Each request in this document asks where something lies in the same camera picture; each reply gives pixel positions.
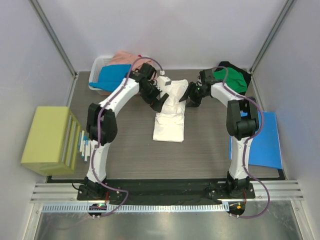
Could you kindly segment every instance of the white basket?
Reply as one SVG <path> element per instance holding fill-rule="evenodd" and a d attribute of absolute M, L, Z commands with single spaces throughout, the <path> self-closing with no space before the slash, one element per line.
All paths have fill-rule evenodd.
<path fill-rule="evenodd" d="M 99 79 L 99 74 L 101 72 L 101 69 L 111 61 L 112 57 L 110 56 L 100 56 L 97 57 L 92 65 L 91 73 L 89 77 L 89 83 L 97 83 Z M 101 90 L 99 88 L 95 88 L 92 86 L 89 86 L 89 89 L 96 91 L 100 95 L 110 95 L 111 92 Z"/>

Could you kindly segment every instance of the blue cloth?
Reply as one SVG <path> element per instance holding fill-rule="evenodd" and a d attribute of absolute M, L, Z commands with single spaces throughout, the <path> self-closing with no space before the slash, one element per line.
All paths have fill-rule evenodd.
<path fill-rule="evenodd" d="M 89 86 L 113 92 L 129 72 L 130 67 L 131 64 L 104 66 L 100 71 L 98 82 L 89 82 Z"/>

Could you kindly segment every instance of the black mount plate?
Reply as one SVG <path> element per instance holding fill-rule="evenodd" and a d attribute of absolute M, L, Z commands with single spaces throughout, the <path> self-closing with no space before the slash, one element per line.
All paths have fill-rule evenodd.
<path fill-rule="evenodd" d="M 219 200 L 233 199 L 227 193 L 225 183 L 218 183 L 216 179 L 107 179 L 106 182 L 113 188 L 129 191 L 126 205 L 212 205 L 220 204 Z M 105 194 L 100 198 L 88 196 L 83 187 L 84 185 L 79 187 L 79 201 L 106 199 Z M 110 203 L 120 204 L 125 195 L 122 192 L 110 191 Z M 256 197 L 251 183 L 245 195 L 247 199 Z"/>

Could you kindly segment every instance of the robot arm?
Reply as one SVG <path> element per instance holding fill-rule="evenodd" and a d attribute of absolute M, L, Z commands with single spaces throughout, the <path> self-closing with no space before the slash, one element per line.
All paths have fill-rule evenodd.
<path fill-rule="evenodd" d="M 95 153 L 94 158 L 91 159 L 93 164 L 90 163 L 89 165 L 84 184 L 79 187 L 78 200 L 100 199 L 106 192 L 97 178 L 102 182 L 106 179 L 109 147 L 118 132 L 116 117 L 127 101 L 140 93 L 142 99 L 152 109 L 161 112 L 162 106 L 169 95 L 165 93 L 158 99 L 161 91 L 154 84 L 155 82 L 150 80 L 155 73 L 155 68 L 144 63 L 140 70 L 132 71 L 128 79 L 124 78 L 118 88 L 104 101 L 99 104 L 92 103 L 89 106 L 86 131 L 91 139 L 91 156 L 93 156 L 94 151 Z M 159 76 L 157 82 L 163 82 L 165 85 L 171 84 L 171 80 L 165 76 Z M 100 129 L 98 129 L 99 112 L 102 109 Z"/>
<path fill-rule="evenodd" d="M 218 99 L 227 107 L 226 128 L 232 136 L 231 166 L 227 172 L 226 189 L 231 197 L 239 197 L 249 188 L 250 178 L 244 170 L 249 163 L 249 152 L 252 139 L 246 144 L 245 159 L 244 145 L 245 141 L 253 136 L 259 128 L 258 111 L 248 100 L 232 94 L 234 92 L 221 80 L 213 77 L 213 69 L 200 71 L 201 85 L 190 82 L 180 102 L 190 98 L 188 107 L 199 107 L 204 97 L 211 96 Z M 247 116 L 241 116 L 241 112 L 247 113 Z"/>

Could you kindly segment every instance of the yellow shelf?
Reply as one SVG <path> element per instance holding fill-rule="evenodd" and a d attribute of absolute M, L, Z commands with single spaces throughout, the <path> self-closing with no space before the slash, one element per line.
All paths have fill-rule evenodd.
<path fill-rule="evenodd" d="M 66 106 L 36 109 L 21 164 L 43 176 L 73 174 L 81 124 Z"/>

